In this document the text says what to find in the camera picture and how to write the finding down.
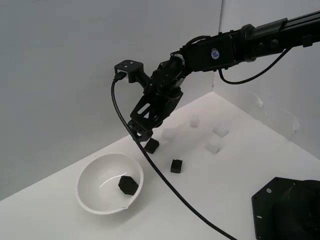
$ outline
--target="black mounting plate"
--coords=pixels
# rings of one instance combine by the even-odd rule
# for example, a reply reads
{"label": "black mounting plate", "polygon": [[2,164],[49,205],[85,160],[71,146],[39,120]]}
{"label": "black mounting plate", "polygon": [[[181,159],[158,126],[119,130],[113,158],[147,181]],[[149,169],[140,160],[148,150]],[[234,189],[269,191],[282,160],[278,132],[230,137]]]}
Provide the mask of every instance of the black mounting plate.
{"label": "black mounting plate", "polygon": [[252,196],[253,221],[257,240],[282,240],[277,236],[273,206],[299,180],[275,177]]}

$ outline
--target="white cube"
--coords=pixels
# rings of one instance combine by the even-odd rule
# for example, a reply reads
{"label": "white cube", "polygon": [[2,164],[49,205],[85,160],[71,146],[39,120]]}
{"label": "white cube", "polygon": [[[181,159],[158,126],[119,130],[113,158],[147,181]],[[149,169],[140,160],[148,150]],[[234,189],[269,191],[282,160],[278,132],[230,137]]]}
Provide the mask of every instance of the white cube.
{"label": "white cube", "polygon": [[209,152],[216,154],[221,148],[222,140],[217,135],[212,135],[205,141],[205,149]]}
{"label": "white cube", "polygon": [[192,115],[190,119],[190,127],[197,128],[200,124],[200,118],[198,115]]}
{"label": "white cube", "polygon": [[229,133],[228,129],[224,124],[218,124],[212,130],[215,134],[217,134],[220,138],[223,138],[225,135]]}
{"label": "white cube", "polygon": [[161,138],[167,141],[171,141],[177,135],[177,130],[175,128],[165,128],[162,131]]}

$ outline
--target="black cube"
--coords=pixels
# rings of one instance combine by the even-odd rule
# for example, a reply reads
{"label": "black cube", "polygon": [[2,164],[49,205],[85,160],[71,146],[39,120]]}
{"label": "black cube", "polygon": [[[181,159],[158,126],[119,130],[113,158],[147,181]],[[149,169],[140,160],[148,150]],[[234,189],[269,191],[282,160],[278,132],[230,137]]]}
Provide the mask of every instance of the black cube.
{"label": "black cube", "polygon": [[157,140],[150,138],[150,140],[146,143],[144,150],[149,154],[153,154],[159,145],[160,143]]}
{"label": "black cube", "polygon": [[182,160],[179,159],[173,159],[171,163],[171,170],[170,172],[179,174],[181,173],[181,167],[182,167]]}
{"label": "black cube", "polygon": [[118,186],[121,191],[127,195],[135,195],[139,187],[136,181],[130,176],[122,176],[120,178]]}

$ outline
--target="white table surface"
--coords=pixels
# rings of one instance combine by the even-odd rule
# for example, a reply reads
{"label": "white table surface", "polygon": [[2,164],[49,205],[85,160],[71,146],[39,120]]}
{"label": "white table surface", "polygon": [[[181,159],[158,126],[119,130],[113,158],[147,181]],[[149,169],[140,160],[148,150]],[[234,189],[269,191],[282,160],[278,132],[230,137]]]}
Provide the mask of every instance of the white table surface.
{"label": "white table surface", "polygon": [[[192,114],[199,128],[190,128]],[[216,155],[204,149],[219,123],[229,134]],[[177,128],[175,141],[161,140],[163,128]],[[251,197],[274,177],[319,180],[320,160],[211,92],[178,109],[153,137],[160,170],[207,219],[238,240],[254,240]],[[83,168],[110,152],[136,158],[144,171],[140,195],[129,209],[94,215],[77,203],[75,186]],[[182,173],[170,173],[172,159]],[[127,136],[0,201],[3,240],[164,240],[226,239],[191,213],[161,181]]]}

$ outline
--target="white wall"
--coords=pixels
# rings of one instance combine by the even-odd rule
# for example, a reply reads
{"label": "white wall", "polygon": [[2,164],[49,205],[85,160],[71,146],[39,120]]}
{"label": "white wall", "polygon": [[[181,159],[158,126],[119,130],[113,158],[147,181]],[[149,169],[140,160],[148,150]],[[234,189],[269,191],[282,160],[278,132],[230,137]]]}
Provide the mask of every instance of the white wall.
{"label": "white wall", "polygon": [[[320,10],[319,0],[224,0],[220,30],[228,32],[245,24],[259,26],[282,18],[292,19]],[[214,77],[213,90],[253,117],[320,158],[320,43],[292,49],[269,72],[253,82],[227,85]],[[229,81],[251,77],[277,56],[241,63],[224,71]],[[260,98],[264,104],[256,104]],[[300,128],[292,135],[298,120]]]}
{"label": "white wall", "polygon": [[[0,0],[0,200],[125,136],[114,65],[133,59],[150,74],[217,34],[220,11],[221,0]],[[188,77],[180,106],[212,79]],[[141,96],[138,84],[116,86],[127,119]]]}

